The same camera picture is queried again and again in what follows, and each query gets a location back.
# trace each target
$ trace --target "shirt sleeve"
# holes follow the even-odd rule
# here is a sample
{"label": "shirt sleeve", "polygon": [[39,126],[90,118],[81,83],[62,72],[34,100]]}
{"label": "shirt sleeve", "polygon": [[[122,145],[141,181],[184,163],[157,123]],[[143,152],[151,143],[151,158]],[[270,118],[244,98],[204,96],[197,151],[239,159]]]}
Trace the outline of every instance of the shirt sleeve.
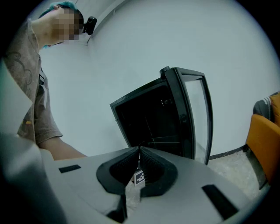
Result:
{"label": "shirt sleeve", "polygon": [[[46,141],[53,137],[62,137],[51,112],[49,99],[48,79],[45,77],[45,90],[38,86],[38,91],[34,105],[34,129],[36,144]],[[46,107],[44,106],[45,94],[47,94]]]}

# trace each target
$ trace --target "neck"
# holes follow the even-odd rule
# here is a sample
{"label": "neck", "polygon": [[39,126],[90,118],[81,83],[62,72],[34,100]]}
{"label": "neck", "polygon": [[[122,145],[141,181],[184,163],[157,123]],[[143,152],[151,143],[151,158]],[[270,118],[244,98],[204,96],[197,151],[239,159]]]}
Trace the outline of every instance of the neck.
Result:
{"label": "neck", "polygon": [[51,45],[51,24],[48,20],[40,18],[31,22],[33,32],[36,35],[39,49],[45,45]]}

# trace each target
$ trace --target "armrest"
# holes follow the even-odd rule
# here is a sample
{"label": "armrest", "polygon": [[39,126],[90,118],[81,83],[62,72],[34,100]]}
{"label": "armrest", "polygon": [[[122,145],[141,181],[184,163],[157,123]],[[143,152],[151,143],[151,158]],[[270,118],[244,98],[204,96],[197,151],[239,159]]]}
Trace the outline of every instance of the armrest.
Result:
{"label": "armrest", "polygon": [[280,127],[261,115],[252,115],[247,145],[258,158],[271,184],[280,161]]}

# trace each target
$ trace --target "forearm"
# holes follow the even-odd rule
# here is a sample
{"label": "forearm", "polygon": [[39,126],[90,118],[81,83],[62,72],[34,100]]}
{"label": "forearm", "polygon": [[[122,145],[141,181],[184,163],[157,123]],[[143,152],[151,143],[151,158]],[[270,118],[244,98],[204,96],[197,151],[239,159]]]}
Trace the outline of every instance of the forearm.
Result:
{"label": "forearm", "polygon": [[61,138],[54,137],[38,144],[42,149],[50,151],[54,160],[86,157],[72,146],[63,142]]}

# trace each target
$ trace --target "gray shirt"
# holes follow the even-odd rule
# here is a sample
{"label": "gray shirt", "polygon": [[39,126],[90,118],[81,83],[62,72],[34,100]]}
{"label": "gray shirt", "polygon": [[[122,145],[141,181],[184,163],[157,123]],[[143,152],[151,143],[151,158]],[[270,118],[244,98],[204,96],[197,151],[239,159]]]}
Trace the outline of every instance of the gray shirt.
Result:
{"label": "gray shirt", "polygon": [[16,83],[32,101],[18,135],[36,144],[52,137],[61,137],[62,133],[57,128],[51,113],[46,76],[44,87],[39,83],[39,74],[42,73],[41,58],[30,19],[19,28],[3,59]]}

